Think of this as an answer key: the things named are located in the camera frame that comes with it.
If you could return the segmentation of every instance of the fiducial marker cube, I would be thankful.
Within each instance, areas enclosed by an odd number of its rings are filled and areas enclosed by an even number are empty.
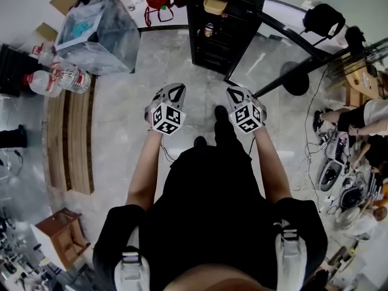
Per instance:
[[[229,117],[243,133],[250,133],[263,125],[263,110],[252,101],[232,112]]]
[[[152,129],[165,135],[171,135],[183,126],[186,114],[164,102],[151,110]]]

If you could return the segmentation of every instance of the hand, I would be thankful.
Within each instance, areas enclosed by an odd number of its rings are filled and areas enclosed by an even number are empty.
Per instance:
[[[359,163],[360,163],[360,161],[359,161],[358,159],[355,160],[355,161],[352,163],[352,168],[353,168],[353,169],[357,169]]]
[[[352,125],[349,125],[349,131],[347,132],[350,136],[357,136],[359,129],[354,128]]]

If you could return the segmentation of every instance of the clear plastic box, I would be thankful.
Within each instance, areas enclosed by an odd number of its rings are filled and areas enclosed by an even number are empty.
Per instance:
[[[72,8],[55,41],[57,54],[95,75],[133,72],[140,34],[120,0]]]

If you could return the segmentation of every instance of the marble floor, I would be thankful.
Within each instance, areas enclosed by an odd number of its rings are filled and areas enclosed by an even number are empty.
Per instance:
[[[26,253],[32,264],[38,265],[33,247],[37,245],[29,227],[52,214],[50,195],[47,193],[42,155],[42,112],[44,97],[21,95],[18,98],[1,96],[0,130],[17,129],[22,124],[27,132],[27,148],[0,149],[0,208],[16,227],[14,238],[26,240]],[[17,150],[22,160],[14,154]]]
[[[266,53],[255,64],[261,53]],[[299,62],[306,54],[289,42],[255,37],[240,65],[236,69],[235,80],[255,91],[279,75],[284,62]],[[304,149],[306,146],[305,120],[312,96],[318,88],[324,68],[311,73],[309,91],[294,97],[283,87],[264,95],[260,101],[267,107],[267,129],[286,170],[292,195],[298,199],[312,199],[319,207],[326,206],[320,214],[329,236],[333,233],[332,216],[326,216],[329,207],[323,199],[326,194],[315,192],[308,180]],[[92,158],[95,192],[91,196],[69,191],[54,197],[53,208],[67,206],[70,210],[83,214],[81,218],[85,237],[92,243],[97,241],[106,214],[113,206],[125,203],[132,173],[141,151],[147,123],[144,120],[144,107],[164,85],[181,82],[187,87],[183,111],[187,113],[185,125],[172,136],[165,136],[163,144],[173,157],[190,148],[194,139],[205,136],[209,144],[214,141],[215,117],[213,111],[221,104],[230,110],[226,97],[228,85],[223,76],[192,64],[189,34],[187,30],[161,30],[144,32],[141,36],[136,72],[115,74],[98,78],[95,90],[92,126]],[[325,107],[341,107],[344,91],[341,89],[327,94],[330,84],[323,78],[319,93],[314,99],[307,116],[307,136],[309,142],[317,143],[312,126],[314,110]],[[239,140],[248,151],[252,135],[236,131]],[[251,152],[252,167],[263,192],[258,156],[255,145]],[[316,184],[324,163],[323,152],[312,156],[310,175]],[[163,191],[163,184],[169,172],[170,163],[161,152],[159,157],[158,188],[156,199]],[[332,189],[336,196],[341,187]],[[329,256],[339,249],[333,241],[329,245]]]

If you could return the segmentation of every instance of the plastic water bottle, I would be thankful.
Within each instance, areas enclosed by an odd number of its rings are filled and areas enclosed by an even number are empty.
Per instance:
[[[49,97],[57,97],[62,88],[56,81],[56,76],[44,70],[35,71],[25,76],[25,84],[29,84],[33,92]]]
[[[49,72],[55,76],[58,85],[63,89],[79,94],[88,90],[91,83],[90,76],[74,64],[55,55],[50,45],[42,43],[40,46],[35,46],[32,53],[38,56],[40,64],[49,68]]]
[[[85,93],[89,89],[90,83],[90,76],[77,67],[62,69],[58,76],[58,85],[73,93]]]

